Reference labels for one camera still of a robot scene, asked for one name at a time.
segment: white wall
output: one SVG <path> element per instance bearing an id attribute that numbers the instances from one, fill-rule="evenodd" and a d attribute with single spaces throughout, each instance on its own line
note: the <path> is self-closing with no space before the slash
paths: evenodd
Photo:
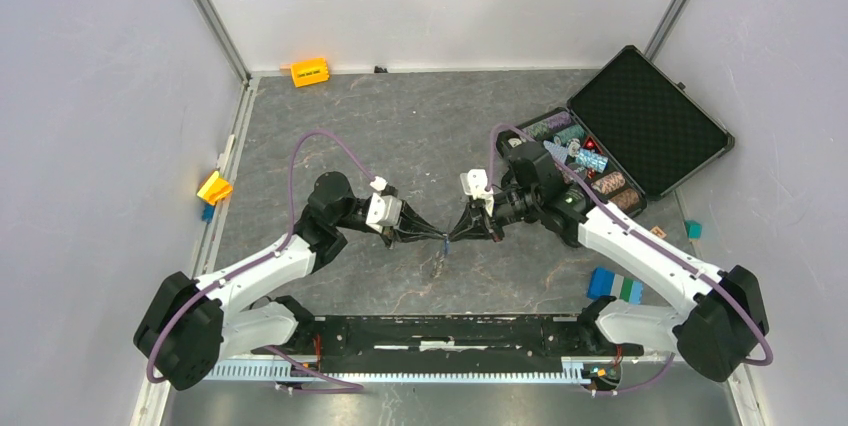
<path id="1" fill-rule="evenodd" d="M 706 258 L 759 276 L 776 425 L 848 415 L 846 24 L 848 0 L 692 0 L 658 60 L 738 139 L 682 191 Z"/>
<path id="2" fill-rule="evenodd" d="M 253 71 L 324 56 L 368 70 L 597 67 L 670 0 L 212 0 Z"/>
<path id="3" fill-rule="evenodd" d="M 0 0 L 0 424 L 127 424 L 239 82 L 191 0 Z"/>

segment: suitcase lid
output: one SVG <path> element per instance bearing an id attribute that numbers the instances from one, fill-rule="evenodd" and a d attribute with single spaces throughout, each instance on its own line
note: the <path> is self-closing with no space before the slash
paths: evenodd
<path id="1" fill-rule="evenodd" d="M 734 143 L 635 46 L 572 96 L 568 109 L 649 199 L 667 195 Z"/>

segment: teal cube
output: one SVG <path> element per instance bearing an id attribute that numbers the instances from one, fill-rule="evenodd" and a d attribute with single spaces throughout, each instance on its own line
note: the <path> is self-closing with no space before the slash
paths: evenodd
<path id="1" fill-rule="evenodd" d="M 689 239 L 701 239 L 701 223 L 692 221 L 691 219 L 684 221 L 686 225 L 686 235 Z"/>

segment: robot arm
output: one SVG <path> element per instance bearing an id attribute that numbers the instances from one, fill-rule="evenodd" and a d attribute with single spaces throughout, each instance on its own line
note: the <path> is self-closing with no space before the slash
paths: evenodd
<path id="1" fill-rule="evenodd" d="M 247 353 L 266 345 L 286 343 L 298 321 L 284 304 L 270 302 L 248 309 L 258 299 L 329 264 L 347 244 L 339 227 L 378 234 L 387 247 L 443 237 L 421 219 L 397 190 L 384 186 L 365 199 L 356 198 L 347 178 L 325 173 L 295 223 L 294 237 L 279 251 L 286 236 L 268 247 L 222 270 L 195 281 L 174 273 L 163 281 L 138 327 L 133 343 L 149 357 L 164 326 L 186 302 L 213 283 L 220 282 L 176 323 L 165 339 L 155 365 L 177 390 L 196 384 L 221 359 Z M 251 267 L 231 280 L 230 272 Z"/>
<path id="2" fill-rule="evenodd" d="M 607 211 L 595 207 L 579 186 L 565 184 L 553 158 L 538 143 L 522 143 L 505 159 L 510 171 L 498 193 L 485 190 L 488 178 L 484 170 L 461 176 L 469 202 L 449 235 L 451 241 L 497 242 L 503 239 L 505 226 L 539 221 L 565 244 L 585 246 L 609 257 L 669 303 L 657 307 L 632 305 L 610 296 L 597 299 L 578 318 L 586 329 L 581 332 L 582 339 L 590 348 L 600 348 L 605 342 L 633 343 L 679 353 L 702 375 L 724 381 L 750 354 L 757 340 L 742 318 L 701 277 L 728 291 L 761 332 L 768 332 L 757 279 L 745 268 L 723 271 L 665 243 L 614 204 L 606 203 Z M 697 274 L 682 269 L 645 241 L 661 245 L 660 249 L 692 266 Z"/>

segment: small orange object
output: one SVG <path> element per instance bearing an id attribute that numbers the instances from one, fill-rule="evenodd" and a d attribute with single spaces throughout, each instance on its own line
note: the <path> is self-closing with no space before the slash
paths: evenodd
<path id="1" fill-rule="evenodd" d="M 330 79 L 330 69 L 327 67 L 327 60 L 324 58 L 294 63 L 291 65 L 291 73 L 292 81 L 297 88 Z"/>
<path id="2" fill-rule="evenodd" d="M 221 177 L 221 173 L 218 170 L 215 170 L 203 181 L 200 190 L 197 191 L 197 197 L 215 206 L 218 201 L 226 198 L 232 192 L 232 185 Z"/>
<path id="3" fill-rule="evenodd" d="M 660 239 L 665 239 L 665 237 L 668 236 L 667 234 L 665 234 L 665 231 L 660 229 L 659 226 L 654 226 L 653 228 L 651 228 L 651 232 L 654 233 L 654 236 Z"/>

